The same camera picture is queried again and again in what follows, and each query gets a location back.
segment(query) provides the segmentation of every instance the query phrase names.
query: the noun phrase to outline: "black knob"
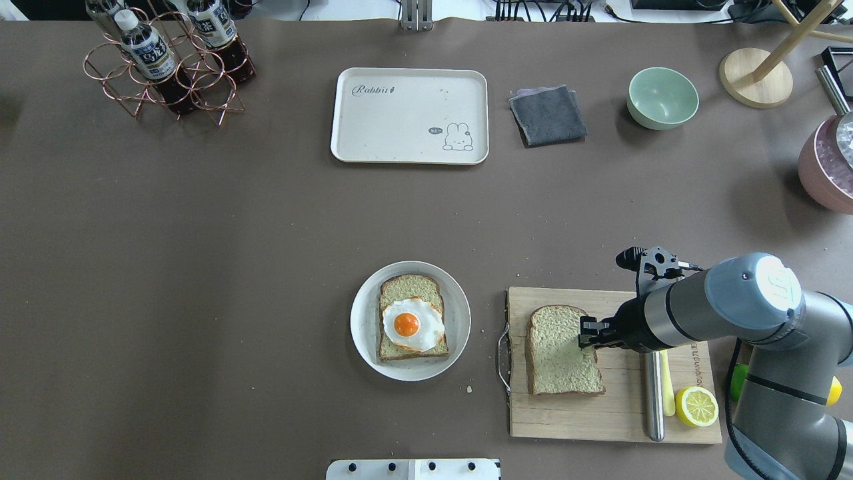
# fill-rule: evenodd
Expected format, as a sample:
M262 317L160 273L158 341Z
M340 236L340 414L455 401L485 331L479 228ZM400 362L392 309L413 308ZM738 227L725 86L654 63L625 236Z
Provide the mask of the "black knob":
M636 272L640 269L641 257L646 253L643 247L630 247L616 255L616 265L625 270Z

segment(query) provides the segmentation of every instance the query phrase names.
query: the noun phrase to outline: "black cable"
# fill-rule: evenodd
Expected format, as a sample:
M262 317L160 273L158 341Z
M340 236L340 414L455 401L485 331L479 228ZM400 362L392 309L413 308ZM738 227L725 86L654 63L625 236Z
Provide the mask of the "black cable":
M305 12L308 11L308 7L311 6L311 0L308 0L308 3L305 4L305 9L302 10L302 13L299 14L299 21L302 21L302 17L305 16Z
M545 10L542 9L542 5L540 5L536 0L533 1L533 4L537 6L539 13L542 14L542 21L547 21L545 20Z
M616 20L619 20L619 21L625 21L625 22L628 22L628 23L650 23L650 22L647 22L647 21L629 20L629 19L627 19L627 18L622 18L622 17L620 17L619 15L616 15L616 12L615 12L615 11L613 11L613 7L611 7L611 6L610 6L609 4L607 4L607 3L605 3L605 5L604 5L604 12L605 12L606 14L610 15L612 18L614 18L614 19L616 19Z
M495 4L495 20L498 20L498 17L500 17L500 5L501 5L501 3L504 2L504 0L491 0L491 1ZM545 15L545 10L543 10L542 5L540 5L537 0L506 0L507 4L511 4L511 3L513 3L513 1L515 1L517 3L523 3L525 5L525 10L527 10L527 4L528 3L533 3L539 9L539 13L542 14L542 21L546 21L546 22L548 21L548 17Z
M519 5L525 6L525 12L527 13L527 21L533 21L531 19L531 11L530 11L530 9L527 8L527 2L516 2L515 3L515 13L513 14L513 16L515 18L519 18Z
M592 14L592 0L589 0L586 6L583 5L582 0L577 0L577 3L581 6L581 9L576 12L577 15L572 16L572 21L589 21L589 15ZM584 10L586 11L586 20L583 19Z
M773 478L769 477L765 474L761 469L758 468L757 465L752 463L752 460L749 460L749 457L746 456L746 452L741 447L740 443L736 436L734 436L734 425L732 425L732 377L734 376L734 366L738 363L738 356L740 355L740 339L734 341L734 352L732 352L732 360L728 363L728 373L726 374L726 401L725 401L725 410L726 410L726 430L728 431L728 439L732 442L732 447L737 450L738 455L752 468L759 477L763 480L773 480Z
M718 2L718 3L714 3L712 5L705 5L704 3L702 3L701 0L692 0L692 1L693 1L693 3L699 5L700 7L702 7L703 9L706 9L706 10L719 10L722 8L723 5L725 5L728 2L728 0L720 0L720 2Z
M557 9L554 11L554 14L551 15L551 20L549 20L549 21L560 21L560 12L563 11L564 7L569 6L570 1L571 0L565 0L563 3L561 3L560 6L557 7Z

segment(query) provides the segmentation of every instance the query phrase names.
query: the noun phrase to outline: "brown table surface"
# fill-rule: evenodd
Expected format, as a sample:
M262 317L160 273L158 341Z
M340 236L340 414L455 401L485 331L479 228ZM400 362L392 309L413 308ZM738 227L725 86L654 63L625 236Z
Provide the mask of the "brown table surface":
M731 478L722 446L511 438L494 360L505 290L631 290L614 255L659 244L705 266L769 251L805 288L853 300L853 219L796 171L833 112L813 73L826 41L796 48L791 99L762 111L717 66L772 50L783 26L240 27L259 76L215 130L108 101L81 69L94 25L0 22L0 477L307 479L335 459L482 456L506 479ZM702 99L669 132L624 106L631 75L658 65ZM480 71L489 157L334 159L335 81L354 66ZM561 84L589 135L525 148L507 99ZM398 260L448 271L473 316L459 361L419 383L377 374L350 337L356 291ZM711 345L718 388L731 344ZM844 397L832 410L853 418Z

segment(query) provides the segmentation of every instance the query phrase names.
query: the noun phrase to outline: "lemon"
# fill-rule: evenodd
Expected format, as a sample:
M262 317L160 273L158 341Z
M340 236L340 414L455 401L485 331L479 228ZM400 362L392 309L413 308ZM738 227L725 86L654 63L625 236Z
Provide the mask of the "lemon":
M706 427L717 421L720 408L714 394L702 387L686 387L676 395L676 415L692 427Z
M838 399L841 398L841 382L838 381L836 377L833 377L833 386L829 389L829 396L827 397L827 406L832 405Z

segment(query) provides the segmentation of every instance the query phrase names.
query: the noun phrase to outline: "metal clamp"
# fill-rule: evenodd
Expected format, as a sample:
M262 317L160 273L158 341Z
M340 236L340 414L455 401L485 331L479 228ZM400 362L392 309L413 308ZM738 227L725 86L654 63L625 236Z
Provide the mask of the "metal clamp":
M509 322L507 322L507 326L503 327L503 333L497 339L497 355L495 355L495 368L497 369L497 376L501 378L501 382L503 382L503 386L507 389L507 396L512 393L509 389L509 375L512 374L512 370L507 370L507 377L503 377L503 371L501 370L501 344L503 343L503 339L507 339L507 363L509 368L513 367L513 351L511 349L512 344L509 341Z
M400 26L404 30L432 30L432 0L400 1Z

